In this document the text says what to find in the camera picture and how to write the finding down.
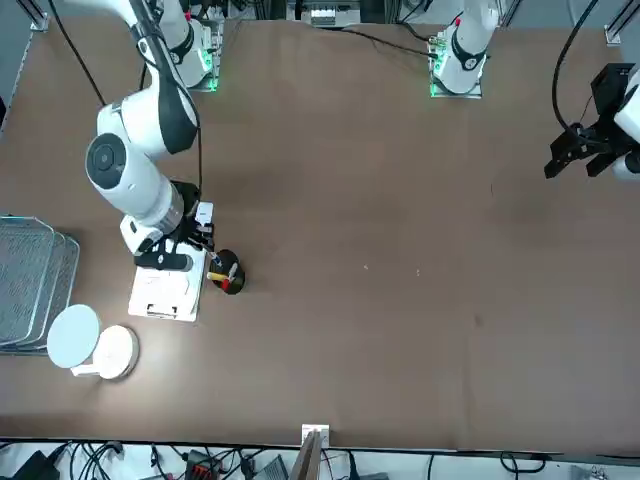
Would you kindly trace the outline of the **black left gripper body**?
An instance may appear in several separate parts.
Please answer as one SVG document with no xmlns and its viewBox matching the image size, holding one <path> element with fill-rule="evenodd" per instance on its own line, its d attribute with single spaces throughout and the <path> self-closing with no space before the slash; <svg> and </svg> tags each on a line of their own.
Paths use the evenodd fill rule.
<svg viewBox="0 0 640 480">
<path fill-rule="evenodd" d="M 613 119 L 619 114 L 625 121 L 635 120 L 632 96 L 627 92 L 629 76 L 635 73 L 634 63 L 608 63 L 591 81 L 591 91 L 599 120 Z"/>
</svg>

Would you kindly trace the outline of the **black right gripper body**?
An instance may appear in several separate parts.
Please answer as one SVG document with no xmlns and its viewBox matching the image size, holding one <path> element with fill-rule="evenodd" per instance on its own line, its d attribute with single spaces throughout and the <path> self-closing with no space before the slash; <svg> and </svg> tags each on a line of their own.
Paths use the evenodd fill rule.
<svg viewBox="0 0 640 480">
<path fill-rule="evenodd" d="M 175 187 L 183 200 L 184 210 L 177 228 L 176 238 L 178 240 L 187 240 L 197 232 L 197 221 L 195 217 L 201 192 L 195 184 L 187 182 L 176 182 Z"/>
</svg>

